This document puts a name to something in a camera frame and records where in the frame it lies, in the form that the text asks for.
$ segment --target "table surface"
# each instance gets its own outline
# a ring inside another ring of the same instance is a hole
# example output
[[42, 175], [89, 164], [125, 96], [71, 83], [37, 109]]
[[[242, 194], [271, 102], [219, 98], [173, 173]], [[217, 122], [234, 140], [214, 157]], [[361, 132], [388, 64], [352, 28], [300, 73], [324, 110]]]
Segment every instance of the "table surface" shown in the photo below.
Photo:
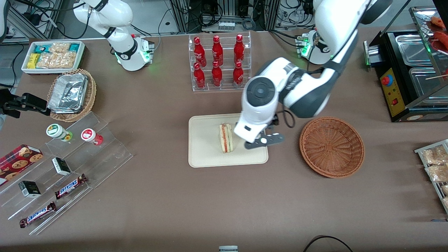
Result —
[[[37, 236], [0, 209], [0, 251], [301, 251], [317, 235], [333, 235], [354, 251], [447, 251], [448, 223], [414, 149], [448, 138], [448, 122], [391, 123], [380, 83], [358, 47], [320, 116], [350, 123], [366, 148], [353, 176], [330, 179], [303, 160], [298, 138], [309, 119], [284, 123], [284, 143], [262, 165], [191, 168], [188, 120], [238, 113], [241, 92], [191, 90], [188, 36], [163, 37], [155, 61], [127, 72], [106, 40], [85, 40], [83, 68], [97, 83], [93, 111], [134, 154], [98, 188]], [[300, 67], [295, 49], [267, 32], [252, 32], [253, 69], [280, 56]], [[18, 93], [46, 97], [54, 76], [24, 74]], [[23, 112], [0, 132], [0, 156], [22, 143], [41, 146], [50, 117]], [[320, 240], [309, 251], [344, 251]]]

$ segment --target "empty wicker basket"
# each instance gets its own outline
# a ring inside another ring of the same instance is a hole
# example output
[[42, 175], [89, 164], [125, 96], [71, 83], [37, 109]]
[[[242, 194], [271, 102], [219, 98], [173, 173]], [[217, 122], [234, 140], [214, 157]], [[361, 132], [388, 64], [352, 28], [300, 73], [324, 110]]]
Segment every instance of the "empty wicker basket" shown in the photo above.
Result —
[[335, 117], [310, 121], [300, 134], [299, 146], [307, 164], [329, 178], [348, 177], [364, 161], [364, 143], [358, 132]]

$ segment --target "snickers bar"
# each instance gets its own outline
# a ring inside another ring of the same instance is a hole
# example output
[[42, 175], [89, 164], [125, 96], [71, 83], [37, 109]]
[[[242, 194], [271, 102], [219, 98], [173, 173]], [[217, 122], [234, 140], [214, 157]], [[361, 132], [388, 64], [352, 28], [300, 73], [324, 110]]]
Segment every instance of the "snickers bar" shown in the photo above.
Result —
[[86, 176], [83, 173], [81, 176], [79, 176], [75, 180], [73, 180], [70, 184], [66, 185], [59, 191], [55, 192], [56, 199], [58, 200], [58, 199], [62, 198], [64, 195], [70, 193], [71, 191], [73, 191], [73, 189], [77, 188], [78, 186], [80, 186], [82, 183], [84, 183], [87, 180], [88, 179], [86, 178]]
[[20, 220], [20, 228], [24, 228], [31, 224], [33, 221], [43, 217], [47, 213], [55, 212], [56, 205], [54, 202], [51, 202], [48, 206], [42, 208], [41, 210], [35, 212], [33, 215], [28, 216], [28, 218], [24, 218]]

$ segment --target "brown wicker basket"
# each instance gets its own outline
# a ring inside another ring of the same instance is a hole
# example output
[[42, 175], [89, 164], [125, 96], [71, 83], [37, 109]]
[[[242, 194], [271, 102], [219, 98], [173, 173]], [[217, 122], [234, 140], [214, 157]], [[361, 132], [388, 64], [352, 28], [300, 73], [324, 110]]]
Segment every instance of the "brown wicker basket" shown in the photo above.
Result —
[[320, 117], [305, 125], [299, 147], [307, 164], [329, 178], [348, 177], [364, 161], [364, 143], [358, 132], [335, 117]]
[[[70, 75], [70, 74], [84, 74], [89, 78], [89, 82], [87, 84], [87, 90], [86, 90], [86, 97], [84, 98], [84, 108], [81, 110], [78, 114], [56, 114], [54, 112], [51, 112], [50, 117], [59, 121], [64, 122], [76, 122], [77, 120], [85, 117], [93, 107], [93, 103], [95, 103], [95, 95], [96, 95], [96, 83], [95, 80], [92, 78], [92, 75], [83, 70], [83, 69], [76, 69], [73, 71], [69, 71], [67, 73], [63, 73], [63, 75]], [[52, 87], [50, 88], [50, 91], [47, 95], [47, 102], [50, 100], [53, 89], [55, 87], [56, 79], [53, 82]]]

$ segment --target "cookie picture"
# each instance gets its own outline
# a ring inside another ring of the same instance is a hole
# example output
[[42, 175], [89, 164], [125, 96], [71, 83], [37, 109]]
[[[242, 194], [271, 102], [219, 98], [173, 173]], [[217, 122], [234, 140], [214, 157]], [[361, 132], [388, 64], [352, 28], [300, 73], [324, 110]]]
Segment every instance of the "cookie picture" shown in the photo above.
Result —
[[34, 156], [32, 156], [31, 158], [30, 158], [30, 162], [37, 162], [39, 159], [41, 159], [43, 157], [43, 155], [42, 154], [36, 154], [36, 155], [34, 155]]
[[28, 164], [28, 161], [26, 161], [26, 160], [19, 160], [19, 161], [16, 161], [16, 162], [13, 164], [13, 169], [20, 169], [20, 168], [23, 168], [23, 167], [25, 167], [27, 164]]
[[29, 155], [33, 153], [30, 149], [23, 147], [20, 151], [19, 151], [19, 156], [22, 157], [29, 157]]
[[13, 172], [11, 174], [6, 175], [5, 179], [6, 180], [11, 180], [12, 178], [14, 178], [17, 174], [19, 174], [18, 172]]

